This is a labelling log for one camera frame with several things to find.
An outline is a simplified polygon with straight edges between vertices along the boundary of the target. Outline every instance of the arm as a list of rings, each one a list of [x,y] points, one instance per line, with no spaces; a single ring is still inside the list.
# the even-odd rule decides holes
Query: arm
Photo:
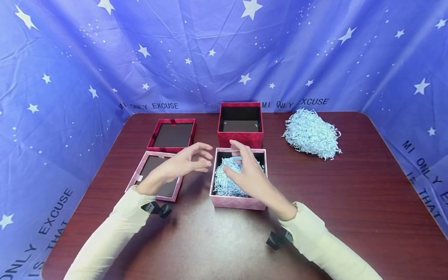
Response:
[[[191,171],[207,172],[213,158],[208,152],[211,149],[210,145],[195,143],[151,171],[138,186],[132,186],[86,241],[64,280],[102,279],[128,241],[145,225],[150,214],[141,206],[154,201],[165,183]]]
[[[334,280],[381,280],[376,271],[325,228],[324,222],[305,205],[290,203],[266,178],[251,149],[230,140],[233,156],[242,157],[241,173],[223,170],[240,188],[260,199],[279,217],[294,239],[294,246]]]

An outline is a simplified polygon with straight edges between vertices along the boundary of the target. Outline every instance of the white sleeve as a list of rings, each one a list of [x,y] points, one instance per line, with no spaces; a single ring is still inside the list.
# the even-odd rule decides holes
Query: white sleeve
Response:
[[[294,246],[333,280],[382,280],[378,273],[346,244],[332,235],[325,223],[299,202],[296,217],[280,221],[294,239]]]
[[[79,251],[64,280],[99,280],[134,234],[145,225],[149,213],[140,207],[155,196],[139,194],[131,187],[109,217],[93,232]]]

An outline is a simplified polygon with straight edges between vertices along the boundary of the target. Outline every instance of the red gift box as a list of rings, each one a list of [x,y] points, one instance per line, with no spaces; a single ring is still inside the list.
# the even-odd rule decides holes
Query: red gift box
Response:
[[[261,148],[263,121],[260,102],[221,103],[218,124],[220,147],[229,148],[237,140],[253,149]]]
[[[264,166],[264,173],[267,177],[267,161],[266,161],[266,150],[265,149],[251,149],[254,153],[256,160]],[[221,196],[215,195],[213,189],[215,186],[215,171],[216,168],[221,164],[223,158],[228,158],[232,156],[232,152],[236,150],[228,148],[216,148],[215,153],[215,164],[213,165],[213,176],[211,177],[210,186],[210,199],[215,207],[226,207],[226,208],[239,208],[239,209],[249,209],[249,210],[265,210],[266,205],[263,204],[258,199],[255,198],[244,198],[235,196]]]
[[[173,156],[175,156],[175,154],[146,151],[142,157],[142,160],[138,164],[131,181],[129,181],[125,192],[127,192],[133,185],[139,185],[140,182],[143,181],[152,170]],[[175,202],[177,199],[177,194],[181,188],[182,179],[183,176],[173,182],[163,185],[157,193],[156,199]]]
[[[178,153],[193,144],[196,119],[159,119],[148,143],[149,151]]]

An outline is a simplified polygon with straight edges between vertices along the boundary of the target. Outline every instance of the black clip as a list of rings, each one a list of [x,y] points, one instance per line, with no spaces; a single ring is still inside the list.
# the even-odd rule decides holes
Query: black clip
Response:
[[[172,210],[168,204],[164,204],[160,207],[156,201],[152,201],[142,206],[142,209],[151,214],[158,214],[160,218],[165,219],[171,214]]]
[[[269,237],[266,240],[266,244],[268,244],[272,249],[277,251],[286,242],[293,243],[293,241],[294,241],[293,235],[285,228],[280,228],[280,234],[276,234],[275,232],[271,232],[271,234],[269,234]]]

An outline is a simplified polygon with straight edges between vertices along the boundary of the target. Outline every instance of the dark red table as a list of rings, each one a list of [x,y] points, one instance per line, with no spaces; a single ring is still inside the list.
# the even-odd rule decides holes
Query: dark red table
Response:
[[[290,113],[263,115],[269,179],[305,203],[385,280],[448,279],[448,242],[368,117],[320,113],[341,132],[343,154],[323,161],[281,138]],[[125,124],[43,267],[61,280],[123,195],[159,118],[196,118],[196,142],[218,145],[218,114],[138,114]],[[106,279],[316,280],[329,277],[294,248],[271,250],[269,211],[214,208],[211,172],[184,177],[169,219],[152,216]]]

